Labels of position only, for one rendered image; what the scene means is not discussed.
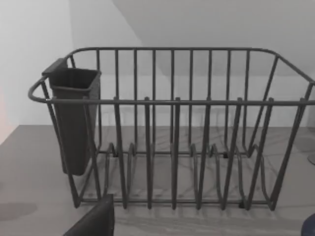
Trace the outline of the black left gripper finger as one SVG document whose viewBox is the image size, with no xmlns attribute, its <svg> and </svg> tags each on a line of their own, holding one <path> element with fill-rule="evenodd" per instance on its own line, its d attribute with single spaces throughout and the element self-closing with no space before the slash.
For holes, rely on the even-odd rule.
<svg viewBox="0 0 315 236">
<path fill-rule="evenodd" d="M 114 236 L 115 209 L 113 194 L 102 199 L 63 236 Z"/>
</svg>

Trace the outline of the dark grey utensil holder cup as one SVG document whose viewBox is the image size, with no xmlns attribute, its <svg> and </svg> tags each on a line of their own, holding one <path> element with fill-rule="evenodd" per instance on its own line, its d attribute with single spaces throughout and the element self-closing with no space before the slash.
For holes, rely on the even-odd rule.
<svg viewBox="0 0 315 236">
<path fill-rule="evenodd" d="M 98 70 L 69 68 L 63 58 L 57 59 L 43 72 L 49 79 L 52 94 L 57 99 L 99 99 L 100 76 Z M 84 106 L 56 104 L 56 118 L 62 126 L 62 141 L 70 173 L 82 176 L 90 155 Z"/>
</svg>

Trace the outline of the dark blue round object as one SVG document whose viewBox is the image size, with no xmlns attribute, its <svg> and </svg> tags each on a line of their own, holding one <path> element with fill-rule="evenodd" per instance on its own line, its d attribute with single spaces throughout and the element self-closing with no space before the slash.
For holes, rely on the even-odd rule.
<svg viewBox="0 0 315 236">
<path fill-rule="evenodd" d="M 315 213 L 303 222 L 301 236 L 315 236 Z"/>
</svg>

